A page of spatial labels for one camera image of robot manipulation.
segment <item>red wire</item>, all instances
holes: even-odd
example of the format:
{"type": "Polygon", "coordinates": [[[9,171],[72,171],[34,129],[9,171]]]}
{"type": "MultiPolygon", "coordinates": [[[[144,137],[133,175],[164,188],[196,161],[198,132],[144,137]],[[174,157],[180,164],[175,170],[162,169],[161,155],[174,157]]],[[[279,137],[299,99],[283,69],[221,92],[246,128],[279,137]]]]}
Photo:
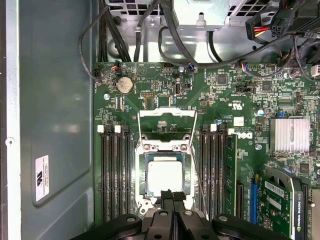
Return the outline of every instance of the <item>red wire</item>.
{"type": "Polygon", "coordinates": [[[254,32],[255,32],[255,33],[258,33],[258,32],[267,31],[267,30],[269,30],[269,27],[268,27],[268,26],[266,26],[266,27],[260,27],[260,28],[255,28],[255,29],[254,29],[254,32]]]}

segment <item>blue connector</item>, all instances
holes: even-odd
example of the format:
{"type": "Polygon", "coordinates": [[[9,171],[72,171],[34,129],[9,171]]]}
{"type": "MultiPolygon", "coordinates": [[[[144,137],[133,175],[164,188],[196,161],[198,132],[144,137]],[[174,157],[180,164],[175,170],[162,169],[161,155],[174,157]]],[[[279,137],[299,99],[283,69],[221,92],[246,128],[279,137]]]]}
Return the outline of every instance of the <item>blue connector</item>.
{"type": "Polygon", "coordinates": [[[257,224],[258,218],[258,188],[259,185],[251,182],[250,186],[250,222],[257,224]]]}
{"type": "Polygon", "coordinates": [[[278,112],[278,113],[276,114],[276,116],[277,116],[278,118],[285,118],[285,117],[286,117],[286,113],[285,113],[285,112],[278,112]]]}

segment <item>white label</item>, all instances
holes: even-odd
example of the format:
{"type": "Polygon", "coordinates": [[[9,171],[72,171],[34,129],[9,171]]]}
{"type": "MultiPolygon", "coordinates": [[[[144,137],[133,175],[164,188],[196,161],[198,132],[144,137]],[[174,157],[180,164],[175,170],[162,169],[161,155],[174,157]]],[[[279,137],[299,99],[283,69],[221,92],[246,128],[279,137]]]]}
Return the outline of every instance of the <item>white label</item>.
{"type": "Polygon", "coordinates": [[[243,116],[235,116],[233,118],[234,127],[243,127],[245,125],[245,118],[243,116]]]}
{"type": "Polygon", "coordinates": [[[277,209],[279,209],[281,211],[281,204],[280,203],[273,200],[271,197],[269,197],[269,202],[270,202],[270,204],[272,204],[273,206],[275,206],[277,209]]]}
{"type": "Polygon", "coordinates": [[[49,193],[49,156],[35,160],[35,200],[39,201],[49,193]]]}
{"type": "Polygon", "coordinates": [[[275,186],[267,181],[264,182],[264,186],[265,186],[265,188],[267,188],[267,189],[271,190],[272,192],[278,194],[279,196],[285,198],[285,192],[282,189],[278,188],[277,186],[275,186]]]}

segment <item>silver heatsink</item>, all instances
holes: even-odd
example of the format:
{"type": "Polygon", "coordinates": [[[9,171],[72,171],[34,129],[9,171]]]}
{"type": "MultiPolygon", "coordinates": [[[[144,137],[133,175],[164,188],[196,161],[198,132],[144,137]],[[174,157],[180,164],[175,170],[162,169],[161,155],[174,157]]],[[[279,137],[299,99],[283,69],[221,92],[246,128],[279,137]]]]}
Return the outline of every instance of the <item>silver heatsink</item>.
{"type": "Polygon", "coordinates": [[[273,118],[270,120],[271,152],[309,152],[309,118],[273,118]]]}

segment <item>blue pcie slot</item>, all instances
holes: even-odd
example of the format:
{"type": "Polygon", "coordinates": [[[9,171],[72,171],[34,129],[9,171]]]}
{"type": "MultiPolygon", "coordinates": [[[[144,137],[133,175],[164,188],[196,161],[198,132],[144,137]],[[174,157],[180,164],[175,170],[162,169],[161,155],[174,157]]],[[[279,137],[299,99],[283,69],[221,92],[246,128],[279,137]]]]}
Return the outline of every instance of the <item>blue pcie slot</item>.
{"type": "Polygon", "coordinates": [[[250,186],[250,222],[257,224],[258,218],[258,187],[259,185],[251,182],[250,186]]]}

